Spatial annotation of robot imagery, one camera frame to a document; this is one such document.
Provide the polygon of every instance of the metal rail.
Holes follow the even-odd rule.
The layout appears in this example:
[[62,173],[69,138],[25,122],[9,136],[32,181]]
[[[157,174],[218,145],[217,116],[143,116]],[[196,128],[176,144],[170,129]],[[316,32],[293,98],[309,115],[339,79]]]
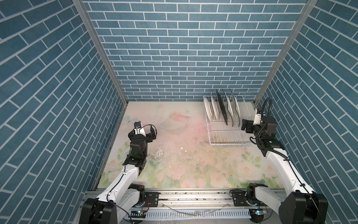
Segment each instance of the metal rail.
[[110,76],[120,98],[122,99],[124,105],[127,105],[128,100],[127,100],[126,96],[124,95],[124,92],[118,82],[118,78],[117,78],[117,76],[113,70],[113,67],[107,57],[107,54],[103,48],[100,38],[97,35],[95,27],[93,26],[91,18],[87,12],[86,6],[84,5],[82,0],[73,0],[73,4],[74,4],[75,8],[77,9],[78,14],[81,17],[82,22],[83,22],[84,26],[86,27],[87,32],[88,32],[93,44],[95,45],[97,52],[98,52],[99,56],[101,57],[102,62],[108,72],[108,75]]
[[105,156],[103,157],[103,160],[101,162],[101,166],[98,170],[98,173],[97,173],[97,176],[96,176],[96,179],[95,179],[95,182],[93,183],[93,186],[91,189],[93,190],[96,190],[97,189],[97,186],[98,186],[98,183],[100,182],[100,178],[102,176],[102,173],[103,173],[103,170],[105,169],[105,166],[106,166],[106,163],[107,163],[107,160],[108,160],[108,157],[110,156],[110,153],[111,153],[111,149],[113,147],[113,144],[114,144],[114,141],[117,137],[117,133],[118,133],[118,130],[119,130],[119,127],[121,125],[121,122],[123,120],[123,117],[124,117],[124,113],[126,112],[126,109],[127,109],[127,105],[124,105],[123,106],[123,109],[121,111],[121,114],[119,115],[118,117],[118,121],[116,123],[116,126],[115,126],[115,130],[113,132],[113,135],[111,137],[111,141],[107,147],[107,150],[106,150],[106,154]]
[[313,10],[313,7],[316,5],[318,0],[307,0],[307,3],[302,9],[300,16],[298,17],[297,21],[295,22],[294,26],[292,27],[290,35],[287,37],[285,44],[283,45],[281,51],[279,52],[275,62],[273,63],[271,70],[267,74],[265,81],[263,82],[260,90],[258,91],[257,95],[255,96],[253,102],[254,104],[258,104],[266,92],[267,88],[269,87],[270,82],[276,75],[277,70],[281,66],[282,62],[284,61],[288,51],[290,50],[292,44],[294,43],[296,37],[300,33],[303,25],[305,24],[308,16]]

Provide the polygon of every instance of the black plate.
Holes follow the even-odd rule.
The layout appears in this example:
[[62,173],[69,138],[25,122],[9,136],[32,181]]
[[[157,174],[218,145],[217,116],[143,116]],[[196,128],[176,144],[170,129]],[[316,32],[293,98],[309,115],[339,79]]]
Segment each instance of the black plate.
[[218,95],[218,101],[219,101],[221,113],[223,113],[224,120],[225,120],[225,123],[226,123],[226,125],[227,125],[227,115],[226,115],[226,109],[225,109],[225,106],[224,106],[224,102],[223,102],[223,100],[221,99],[221,95],[220,95],[220,93],[218,92],[218,90],[216,90],[216,94]]

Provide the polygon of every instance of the cable tray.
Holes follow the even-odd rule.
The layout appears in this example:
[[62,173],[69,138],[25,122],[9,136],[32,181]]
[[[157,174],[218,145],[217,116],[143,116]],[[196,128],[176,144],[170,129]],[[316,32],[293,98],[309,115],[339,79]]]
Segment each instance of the cable tray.
[[[247,219],[251,218],[249,209],[223,209],[221,211],[198,211],[195,209],[177,209],[177,211],[183,213],[189,213],[192,215],[186,215],[182,213],[178,213],[175,211],[167,210],[163,211],[162,209],[149,209],[146,214],[144,220],[147,221],[163,221],[163,220],[193,220],[193,219],[213,219],[213,218],[220,218],[220,219]],[[135,215],[132,216],[133,220],[143,220],[143,218],[136,218]]]

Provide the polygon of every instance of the aluminum frame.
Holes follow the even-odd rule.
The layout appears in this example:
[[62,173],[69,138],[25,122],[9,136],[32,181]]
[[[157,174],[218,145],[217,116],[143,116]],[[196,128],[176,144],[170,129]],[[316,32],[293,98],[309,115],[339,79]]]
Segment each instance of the aluminum frame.
[[[252,209],[256,206],[238,206],[234,207],[232,197],[229,195],[231,190],[246,189],[154,189],[146,188],[146,192],[159,192],[158,207],[151,209]],[[286,197],[286,191],[283,188],[272,188],[273,192],[278,193],[282,197]],[[102,190],[87,191],[83,201],[88,198],[96,198]]]
[[258,91],[257,95],[255,96],[253,102],[257,105],[261,98],[263,97],[266,89],[269,87],[272,79],[276,75],[277,70],[281,66],[282,62],[284,61],[288,51],[290,50],[292,44],[294,43],[296,37],[300,33],[303,25],[305,24],[308,16],[313,10],[313,7],[316,5],[318,0],[307,0],[307,3],[303,7],[300,16],[298,17],[297,21],[295,22],[294,26],[292,27],[290,35],[287,37],[285,44],[283,45],[281,51],[279,52],[275,62],[272,64],[271,70],[267,74],[265,81],[263,82],[260,90]]
[[113,144],[114,144],[114,141],[117,137],[117,134],[118,134],[118,131],[119,131],[119,127],[121,126],[121,123],[122,123],[122,120],[123,120],[123,117],[124,117],[124,114],[126,112],[126,109],[127,109],[127,105],[124,105],[123,106],[123,109],[121,111],[121,114],[119,115],[118,117],[118,121],[117,121],[117,124],[116,124],[116,127],[115,127],[115,130],[113,132],[113,135],[111,137],[111,140],[110,140],[110,143],[107,147],[107,150],[106,150],[106,154],[105,156],[103,157],[103,160],[101,162],[101,166],[98,170],[98,173],[96,175],[96,179],[95,179],[95,182],[93,183],[93,186],[91,189],[93,190],[96,190],[97,189],[97,186],[98,186],[98,183],[100,181],[100,178],[102,176],[102,173],[103,173],[103,170],[105,169],[105,166],[106,166],[106,163],[107,163],[107,160],[108,160],[108,157],[110,156],[110,153],[111,153],[111,150],[112,150],[112,147],[113,147]]
[[118,78],[113,70],[113,67],[107,57],[107,54],[103,48],[103,45],[100,41],[100,38],[98,37],[98,34],[96,32],[95,27],[93,26],[93,23],[91,21],[90,15],[87,12],[86,6],[84,5],[82,0],[72,0],[73,4],[75,6],[75,8],[78,11],[79,16],[82,19],[82,22],[84,24],[84,26],[87,29],[87,32],[93,42],[93,44],[95,45],[95,48],[97,49],[97,52],[99,54],[99,56],[102,59],[102,62],[104,64],[104,66],[106,67],[106,70],[108,72],[108,75],[110,76],[120,98],[122,99],[124,105],[128,104],[128,100],[126,98],[126,95],[124,95],[124,92],[121,88],[121,85],[119,84]]

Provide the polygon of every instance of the white plate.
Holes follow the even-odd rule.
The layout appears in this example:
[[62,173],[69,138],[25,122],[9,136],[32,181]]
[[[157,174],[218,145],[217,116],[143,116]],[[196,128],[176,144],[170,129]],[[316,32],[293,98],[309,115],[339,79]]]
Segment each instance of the white plate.
[[213,96],[211,97],[211,105],[213,106],[216,120],[219,121],[220,114],[219,114],[218,106],[216,105],[215,98]]
[[239,115],[239,118],[241,117],[241,114],[240,114],[240,107],[239,107],[239,104],[237,102],[237,99],[236,99],[236,96],[232,95],[233,97],[233,101],[235,102],[236,104],[236,110],[237,110],[237,114]]
[[206,98],[206,97],[204,97],[204,105],[205,105],[206,114],[208,115],[209,120],[210,120],[210,121],[213,121],[213,120],[214,120],[214,116],[213,116],[213,114],[211,113],[210,104],[209,104],[208,98]]
[[231,114],[232,119],[234,119],[234,113],[232,112],[232,108],[231,108],[231,103],[230,103],[230,99],[229,97],[226,97],[227,100],[227,110],[229,111],[229,113]]

